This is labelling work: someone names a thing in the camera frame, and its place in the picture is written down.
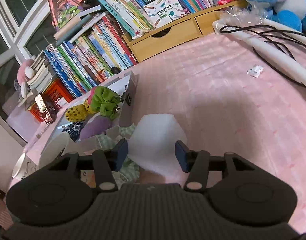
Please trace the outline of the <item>yellow sequin soft bow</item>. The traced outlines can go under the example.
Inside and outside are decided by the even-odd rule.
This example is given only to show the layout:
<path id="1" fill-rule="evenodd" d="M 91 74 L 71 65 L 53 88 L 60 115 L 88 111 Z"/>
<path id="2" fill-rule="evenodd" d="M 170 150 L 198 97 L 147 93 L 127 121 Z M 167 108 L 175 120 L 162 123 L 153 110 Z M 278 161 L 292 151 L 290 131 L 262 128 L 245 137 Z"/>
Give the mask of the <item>yellow sequin soft bow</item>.
<path id="1" fill-rule="evenodd" d="M 68 108 L 65 112 L 65 118 L 69 122 L 76 123 L 85 121 L 94 114 L 96 111 L 92 110 L 89 100 L 86 99 L 82 104 Z"/>

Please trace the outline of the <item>pink and green soft toy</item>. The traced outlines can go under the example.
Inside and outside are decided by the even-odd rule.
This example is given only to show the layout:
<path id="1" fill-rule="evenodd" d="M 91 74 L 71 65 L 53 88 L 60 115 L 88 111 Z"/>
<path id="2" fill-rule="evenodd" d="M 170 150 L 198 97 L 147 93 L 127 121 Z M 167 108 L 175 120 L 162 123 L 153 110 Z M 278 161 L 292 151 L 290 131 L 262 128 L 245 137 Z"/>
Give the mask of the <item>pink and green soft toy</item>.
<path id="1" fill-rule="evenodd" d="M 114 120 L 118 115 L 121 100 L 118 93 L 108 87 L 97 86 L 90 91 L 86 102 L 92 112 Z"/>

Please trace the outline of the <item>green checked cloth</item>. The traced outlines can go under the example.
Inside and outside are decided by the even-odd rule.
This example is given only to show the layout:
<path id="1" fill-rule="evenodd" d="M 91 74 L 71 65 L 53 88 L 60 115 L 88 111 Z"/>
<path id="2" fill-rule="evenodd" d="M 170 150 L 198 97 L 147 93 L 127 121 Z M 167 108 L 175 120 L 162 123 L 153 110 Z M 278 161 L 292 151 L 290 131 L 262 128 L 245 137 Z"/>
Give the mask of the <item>green checked cloth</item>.
<path id="1" fill-rule="evenodd" d="M 108 129 L 104 134 L 96 135 L 96 149 L 102 151 L 111 151 L 118 145 L 120 140 L 125 139 L 126 142 L 132 137 L 136 125 L 131 126 L 114 126 Z M 128 146 L 122 149 L 122 155 L 113 158 L 113 164 L 118 165 L 118 171 L 113 170 L 112 175 L 118 186 L 121 189 L 124 184 L 136 183 L 139 179 L 139 165 L 128 157 Z"/>

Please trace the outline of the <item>dark blue floral cloth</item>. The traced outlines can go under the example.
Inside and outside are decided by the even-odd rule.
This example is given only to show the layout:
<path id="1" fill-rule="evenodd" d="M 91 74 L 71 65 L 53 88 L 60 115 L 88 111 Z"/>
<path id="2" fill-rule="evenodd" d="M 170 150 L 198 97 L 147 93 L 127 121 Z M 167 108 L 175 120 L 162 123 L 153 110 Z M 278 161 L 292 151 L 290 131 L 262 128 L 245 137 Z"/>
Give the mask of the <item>dark blue floral cloth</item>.
<path id="1" fill-rule="evenodd" d="M 69 126 L 65 127 L 62 132 L 67 132 L 72 141 L 77 142 L 80 137 L 80 133 L 84 128 L 84 124 L 85 121 L 72 123 Z"/>

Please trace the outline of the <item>black binder clip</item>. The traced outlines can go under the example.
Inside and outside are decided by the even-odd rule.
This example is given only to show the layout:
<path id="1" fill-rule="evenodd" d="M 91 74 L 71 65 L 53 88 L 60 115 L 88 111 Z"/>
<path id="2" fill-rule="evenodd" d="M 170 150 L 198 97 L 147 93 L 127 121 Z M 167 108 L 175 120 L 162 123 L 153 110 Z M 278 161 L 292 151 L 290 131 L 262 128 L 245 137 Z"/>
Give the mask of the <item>black binder clip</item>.
<path id="1" fill-rule="evenodd" d="M 128 86 L 125 85 L 125 91 L 123 92 L 122 96 L 120 97 L 120 101 L 123 103 L 127 103 L 128 106 L 132 105 L 132 97 L 128 92 Z"/>

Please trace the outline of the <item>red plastic crate left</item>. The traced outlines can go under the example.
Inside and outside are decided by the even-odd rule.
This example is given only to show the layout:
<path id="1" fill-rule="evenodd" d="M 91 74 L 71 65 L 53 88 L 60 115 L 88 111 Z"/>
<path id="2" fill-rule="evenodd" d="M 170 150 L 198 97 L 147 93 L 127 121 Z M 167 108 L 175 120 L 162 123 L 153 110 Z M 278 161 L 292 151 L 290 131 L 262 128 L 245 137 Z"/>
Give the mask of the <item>red plastic crate left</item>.
<path id="1" fill-rule="evenodd" d="M 64 105 L 74 100 L 69 90 L 65 87 L 61 79 L 56 78 L 43 92 L 43 95 L 54 105 L 57 110 L 60 110 Z M 42 122 L 42 115 L 34 101 L 28 108 L 28 111 L 35 117 L 38 122 Z"/>

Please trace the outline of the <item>smartphone on stand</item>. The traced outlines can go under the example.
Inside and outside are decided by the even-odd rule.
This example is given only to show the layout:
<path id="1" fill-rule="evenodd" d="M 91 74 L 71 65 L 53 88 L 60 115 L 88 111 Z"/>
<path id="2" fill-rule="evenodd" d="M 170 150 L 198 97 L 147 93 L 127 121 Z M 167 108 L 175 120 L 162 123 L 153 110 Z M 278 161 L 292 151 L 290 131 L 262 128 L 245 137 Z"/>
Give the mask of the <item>smartphone on stand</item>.
<path id="1" fill-rule="evenodd" d="M 36 105 L 41 113 L 41 116 L 46 124 L 52 124 L 56 120 L 57 112 L 56 108 L 42 94 L 38 94 L 35 97 Z"/>

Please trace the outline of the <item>small black object by books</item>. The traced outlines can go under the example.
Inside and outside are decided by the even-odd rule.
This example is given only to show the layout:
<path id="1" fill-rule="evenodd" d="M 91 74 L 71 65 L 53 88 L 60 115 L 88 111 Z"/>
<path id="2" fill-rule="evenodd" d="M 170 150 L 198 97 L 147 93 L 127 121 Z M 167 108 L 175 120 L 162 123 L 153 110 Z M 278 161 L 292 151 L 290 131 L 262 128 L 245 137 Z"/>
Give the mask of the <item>small black object by books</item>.
<path id="1" fill-rule="evenodd" d="M 113 74 L 119 74 L 121 72 L 121 70 L 118 67 L 112 67 L 111 71 Z"/>

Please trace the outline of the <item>stack of lying books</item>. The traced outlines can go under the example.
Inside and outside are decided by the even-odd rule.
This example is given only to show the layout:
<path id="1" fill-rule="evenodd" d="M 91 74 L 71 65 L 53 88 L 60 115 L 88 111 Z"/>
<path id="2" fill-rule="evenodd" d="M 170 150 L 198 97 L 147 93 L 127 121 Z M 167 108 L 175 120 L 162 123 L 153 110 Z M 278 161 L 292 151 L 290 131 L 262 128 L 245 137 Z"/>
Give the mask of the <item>stack of lying books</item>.
<path id="1" fill-rule="evenodd" d="M 25 99 L 22 98 L 20 93 L 20 100 L 17 107 L 21 107 L 34 95 L 44 92 L 50 83 L 57 77 L 43 51 L 36 56 L 32 69 L 35 72 L 35 76 L 28 81 L 27 97 Z"/>

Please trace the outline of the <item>crumpled white paper scrap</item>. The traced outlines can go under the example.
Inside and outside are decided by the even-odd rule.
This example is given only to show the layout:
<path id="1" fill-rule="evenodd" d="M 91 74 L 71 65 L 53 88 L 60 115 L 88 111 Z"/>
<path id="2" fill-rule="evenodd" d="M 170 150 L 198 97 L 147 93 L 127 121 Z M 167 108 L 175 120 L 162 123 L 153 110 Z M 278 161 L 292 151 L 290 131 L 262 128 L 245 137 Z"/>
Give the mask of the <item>crumpled white paper scrap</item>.
<path id="1" fill-rule="evenodd" d="M 260 77 L 260 75 L 263 73 L 264 67 L 260 65 L 254 65 L 252 68 L 250 68 L 246 74 L 255 78 Z"/>

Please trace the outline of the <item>row of upright books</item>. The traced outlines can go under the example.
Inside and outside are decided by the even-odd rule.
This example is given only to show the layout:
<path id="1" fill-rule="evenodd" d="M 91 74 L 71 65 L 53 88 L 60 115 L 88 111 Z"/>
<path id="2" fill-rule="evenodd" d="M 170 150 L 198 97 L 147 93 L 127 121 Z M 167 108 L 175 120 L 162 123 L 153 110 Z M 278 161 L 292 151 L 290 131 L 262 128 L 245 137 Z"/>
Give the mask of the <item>row of upright books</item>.
<path id="1" fill-rule="evenodd" d="M 55 33 L 55 42 L 44 50 L 55 72 L 75 98 L 85 94 L 114 74 L 135 66 L 137 59 L 123 39 L 133 40 L 157 29 L 144 7 L 155 0 L 96 0 Z M 178 0 L 186 16 L 233 0 Z"/>

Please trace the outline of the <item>pink plush rabbit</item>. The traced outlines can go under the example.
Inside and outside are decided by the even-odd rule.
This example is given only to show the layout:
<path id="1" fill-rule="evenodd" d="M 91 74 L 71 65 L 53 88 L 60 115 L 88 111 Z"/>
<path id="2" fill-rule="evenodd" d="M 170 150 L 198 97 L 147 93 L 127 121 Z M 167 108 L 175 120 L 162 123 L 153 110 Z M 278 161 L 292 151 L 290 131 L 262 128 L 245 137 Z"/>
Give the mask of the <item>pink plush rabbit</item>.
<path id="1" fill-rule="evenodd" d="M 35 76 L 32 65 L 35 63 L 35 56 L 25 60 L 18 69 L 17 81 L 20 85 L 20 93 L 22 98 L 26 98 L 28 94 L 28 81 Z"/>

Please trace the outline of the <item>wooden drawer shelf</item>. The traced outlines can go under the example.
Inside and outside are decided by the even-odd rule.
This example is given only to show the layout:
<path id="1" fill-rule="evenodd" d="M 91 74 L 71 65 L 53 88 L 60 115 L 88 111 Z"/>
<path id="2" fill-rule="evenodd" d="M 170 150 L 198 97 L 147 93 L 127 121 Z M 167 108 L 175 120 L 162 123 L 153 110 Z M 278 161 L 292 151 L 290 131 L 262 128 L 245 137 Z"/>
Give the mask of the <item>wooden drawer shelf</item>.
<path id="1" fill-rule="evenodd" d="M 175 46 L 213 33 L 212 23 L 218 19 L 220 10 L 232 6 L 245 8 L 246 5 L 246 1 L 239 0 L 213 6 L 188 14 L 135 40 L 129 33 L 125 33 L 123 39 L 137 61 L 142 62 Z"/>

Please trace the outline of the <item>white label printer box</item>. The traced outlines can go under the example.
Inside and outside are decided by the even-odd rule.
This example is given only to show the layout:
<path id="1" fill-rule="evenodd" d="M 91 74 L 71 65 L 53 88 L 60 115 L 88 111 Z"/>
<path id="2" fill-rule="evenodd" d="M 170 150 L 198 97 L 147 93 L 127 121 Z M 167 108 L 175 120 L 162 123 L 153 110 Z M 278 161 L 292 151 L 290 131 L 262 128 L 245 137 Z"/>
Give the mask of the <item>white label printer box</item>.
<path id="1" fill-rule="evenodd" d="M 155 0 L 144 7 L 156 28 L 160 28 L 186 15 L 178 0 Z"/>

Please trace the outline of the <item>clear plastic wrap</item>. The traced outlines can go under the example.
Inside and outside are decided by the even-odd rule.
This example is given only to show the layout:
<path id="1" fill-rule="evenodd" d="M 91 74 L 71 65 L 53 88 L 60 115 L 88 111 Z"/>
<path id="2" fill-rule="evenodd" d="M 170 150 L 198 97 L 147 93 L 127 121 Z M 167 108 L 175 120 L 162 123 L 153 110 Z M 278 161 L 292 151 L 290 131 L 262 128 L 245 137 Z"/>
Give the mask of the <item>clear plastic wrap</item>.
<path id="1" fill-rule="evenodd" d="M 232 6 L 222 9 L 219 12 L 219 19 L 224 25 L 248 27 L 259 25 L 267 18 L 267 11 L 263 8 L 254 7 L 252 10 Z"/>

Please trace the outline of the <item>triangular pink toy house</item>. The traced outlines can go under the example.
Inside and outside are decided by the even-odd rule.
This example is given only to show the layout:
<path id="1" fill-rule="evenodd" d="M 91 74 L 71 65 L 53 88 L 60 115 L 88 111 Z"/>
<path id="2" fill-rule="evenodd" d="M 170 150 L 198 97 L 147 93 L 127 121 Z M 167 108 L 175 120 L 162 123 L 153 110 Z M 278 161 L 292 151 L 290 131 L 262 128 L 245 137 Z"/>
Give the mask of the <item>triangular pink toy house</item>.
<path id="1" fill-rule="evenodd" d="M 79 12 L 88 6 L 78 0 L 48 0 L 52 16 L 52 25 L 59 31 Z"/>

